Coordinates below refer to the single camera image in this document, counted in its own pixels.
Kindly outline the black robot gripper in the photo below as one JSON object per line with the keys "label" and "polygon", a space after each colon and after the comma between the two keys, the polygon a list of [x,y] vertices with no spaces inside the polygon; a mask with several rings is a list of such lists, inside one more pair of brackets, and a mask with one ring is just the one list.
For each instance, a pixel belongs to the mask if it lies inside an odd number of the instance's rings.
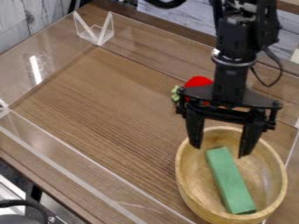
{"label": "black robot gripper", "polygon": [[258,73],[255,62],[217,63],[214,83],[202,87],[178,89],[178,113],[186,119],[190,143],[202,147],[203,128],[207,119],[243,126],[238,157],[251,154],[266,130],[277,126],[277,114],[282,103],[247,86],[249,71]]}

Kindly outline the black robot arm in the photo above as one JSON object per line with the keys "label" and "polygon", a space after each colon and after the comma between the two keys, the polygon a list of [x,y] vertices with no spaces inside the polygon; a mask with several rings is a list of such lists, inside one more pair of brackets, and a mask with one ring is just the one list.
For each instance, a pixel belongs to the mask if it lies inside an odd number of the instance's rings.
{"label": "black robot arm", "polygon": [[190,143],[202,147],[207,119],[243,126],[238,154],[251,154],[265,132],[277,127],[282,103],[247,86],[258,53],[278,42],[281,24],[274,0],[214,0],[217,47],[214,82],[181,87],[177,113],[186,119]]}

